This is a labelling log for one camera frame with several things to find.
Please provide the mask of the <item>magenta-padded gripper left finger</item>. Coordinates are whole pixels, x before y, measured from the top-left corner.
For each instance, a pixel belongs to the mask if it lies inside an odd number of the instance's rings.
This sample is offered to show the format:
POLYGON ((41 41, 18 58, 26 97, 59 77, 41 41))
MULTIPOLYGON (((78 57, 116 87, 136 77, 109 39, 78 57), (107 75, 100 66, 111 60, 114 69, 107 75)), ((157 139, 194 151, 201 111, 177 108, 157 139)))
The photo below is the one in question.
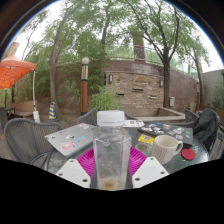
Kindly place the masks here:
POLYGON ((78 159, 69 159, 56 175, 80 187, 89 188, 94 168, 94 150, 90 149, 78 159))

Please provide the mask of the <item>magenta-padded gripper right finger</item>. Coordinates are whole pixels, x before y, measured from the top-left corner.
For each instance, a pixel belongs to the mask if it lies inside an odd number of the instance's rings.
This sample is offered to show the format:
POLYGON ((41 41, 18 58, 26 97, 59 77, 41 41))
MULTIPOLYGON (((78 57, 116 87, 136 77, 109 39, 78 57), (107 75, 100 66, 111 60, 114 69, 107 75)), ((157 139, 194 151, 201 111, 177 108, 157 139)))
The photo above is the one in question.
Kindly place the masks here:
POLYGON ((155 157, 146 157, 135 148, 130 150, 129 173, 133 188, 143 187, 168 175, 155 157))

